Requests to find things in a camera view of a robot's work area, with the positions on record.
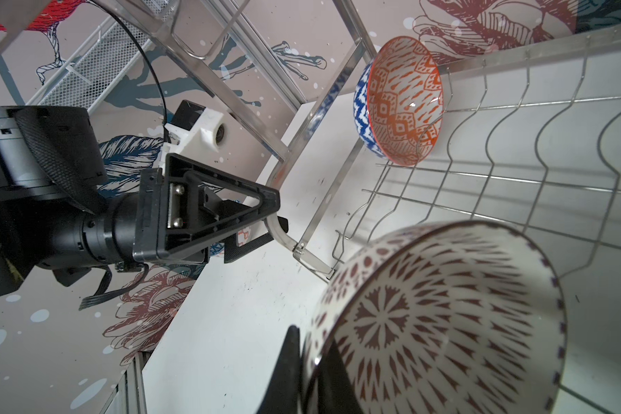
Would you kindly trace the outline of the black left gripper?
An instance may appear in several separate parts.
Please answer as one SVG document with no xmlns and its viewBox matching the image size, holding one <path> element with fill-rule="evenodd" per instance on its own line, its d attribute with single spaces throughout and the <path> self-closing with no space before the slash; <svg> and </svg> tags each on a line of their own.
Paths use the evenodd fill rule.
<svg viewBox="0 0 621 414">
<path fill-rule="evenodd" d="M 208 247 L 225 238 L 224 262 L 234 263 L 274 240 L 268 231 L 247 238 L 250 229 L 243 228 L 274 215 L 279 208 L 279 192 L 271 187 L 169 154 L 164 176 L 161 168 L 141 171 L 133 259 L 208 263 Z M 179 258 L 167 248 L 203 249 Z"/>
</svg>

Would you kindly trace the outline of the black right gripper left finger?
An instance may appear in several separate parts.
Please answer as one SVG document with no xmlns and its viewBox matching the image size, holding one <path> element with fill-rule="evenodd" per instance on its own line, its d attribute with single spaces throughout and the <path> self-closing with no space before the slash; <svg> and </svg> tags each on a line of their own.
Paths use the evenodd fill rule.
<svg viewBox="0 0 621 414">
<path fill-rule="evenodd" d="M 257 414 L 295 414 L 298 412 L 302 362 L 298 326 L 291 325 L 282 343 L 267 391 Z"/>
</svg>

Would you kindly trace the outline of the dark red pattern bowl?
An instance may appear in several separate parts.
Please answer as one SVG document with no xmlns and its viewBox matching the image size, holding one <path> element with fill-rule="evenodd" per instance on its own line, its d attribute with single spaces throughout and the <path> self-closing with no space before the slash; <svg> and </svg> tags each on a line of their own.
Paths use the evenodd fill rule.
<svg viewBox="0 0 621 414">
<path fill-rule="evenodd" d="M 310 322 L 310 412 L 332 348 L 365 413 L 554 408 L 568 339 L 562 288 L 538 245 L 503 224 L 417 224 L 371 241 L 331 278 Z"/>
</svg>

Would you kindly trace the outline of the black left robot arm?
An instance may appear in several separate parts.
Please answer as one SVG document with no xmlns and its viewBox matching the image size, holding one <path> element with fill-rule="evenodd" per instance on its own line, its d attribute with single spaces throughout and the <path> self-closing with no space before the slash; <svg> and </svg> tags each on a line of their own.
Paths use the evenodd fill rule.
<svg viewBox="0 0 621 414">
<path fill-rule="evenodd" d="M 205 264 L 215 243 L 231 263 L 272 239 L 240 245 L 237 235 L 277 214 L 278 191 L 183 155 L 141 170 L 134 193 L 105 198 L 106 179 L 85 109 L 0 107 L 0 297 L 34 267 L 63 286 L 101 268 L 98 290 L 81 301 L 89 308 L 119 296 L 114 272 Z"/>
</svg>

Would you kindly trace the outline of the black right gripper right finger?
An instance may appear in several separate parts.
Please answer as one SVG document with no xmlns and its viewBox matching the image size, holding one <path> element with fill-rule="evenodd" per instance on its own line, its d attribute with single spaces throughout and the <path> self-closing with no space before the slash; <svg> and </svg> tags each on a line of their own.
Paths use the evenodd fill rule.
<svg viewBox="0 0 621 414">
<path fill-rule="evenodd" d="M 338 345 L 331 343 L 318 366 L 317 409 L 321 414 L 362 414 Z"/>
</svg>

